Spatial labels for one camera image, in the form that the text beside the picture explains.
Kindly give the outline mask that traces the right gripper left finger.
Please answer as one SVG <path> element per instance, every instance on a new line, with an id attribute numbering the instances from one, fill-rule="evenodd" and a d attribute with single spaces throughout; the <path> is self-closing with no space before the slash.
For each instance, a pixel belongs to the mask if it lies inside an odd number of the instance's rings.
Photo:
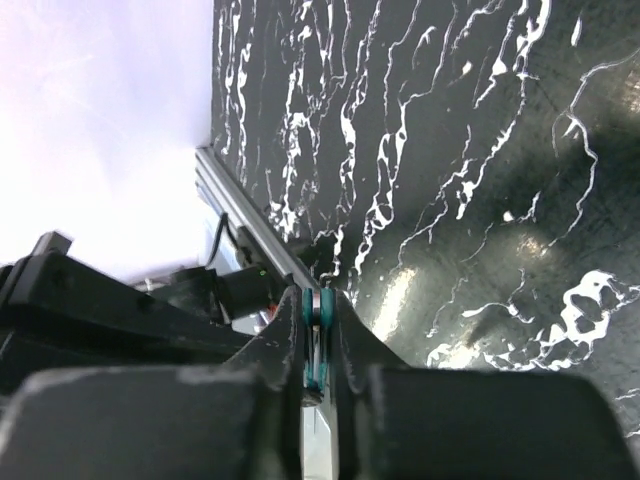
<path id="1" fill-rule="evenodd" d="M 302 291 L 283 293 L 271 323 L 223 364 L 233 372 L 249 372 L 257 380 L 251 414 L 250 479 L 300 479 L 305 323 Z"/>

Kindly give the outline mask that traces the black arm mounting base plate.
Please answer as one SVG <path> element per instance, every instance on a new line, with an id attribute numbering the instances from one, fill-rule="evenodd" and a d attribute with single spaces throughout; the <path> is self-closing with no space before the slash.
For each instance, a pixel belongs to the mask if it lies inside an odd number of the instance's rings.
<path id="1" fill-rule="evenodd" d="M 69 239 L 43 235 L 1 268 L 1 393 L 49 369 L 221 364 L 250 339 L 234 321 L 275 306 L 285 288 L 243 242 L 238 271 L 196 266 L 146 290 L 69 256 Z"/>

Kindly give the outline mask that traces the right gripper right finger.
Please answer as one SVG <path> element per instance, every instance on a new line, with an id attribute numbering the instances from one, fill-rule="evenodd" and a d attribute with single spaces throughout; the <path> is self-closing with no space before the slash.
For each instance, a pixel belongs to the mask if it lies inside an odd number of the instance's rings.
<path id="1" fill-rule="evenodd" d="M 363 324 L 344 292 L 334 292 L 330 327 L 331 454 L 336 479 L 366 479 L 372 433 L 369 378 L 374 366 L 407 363 Z"/>

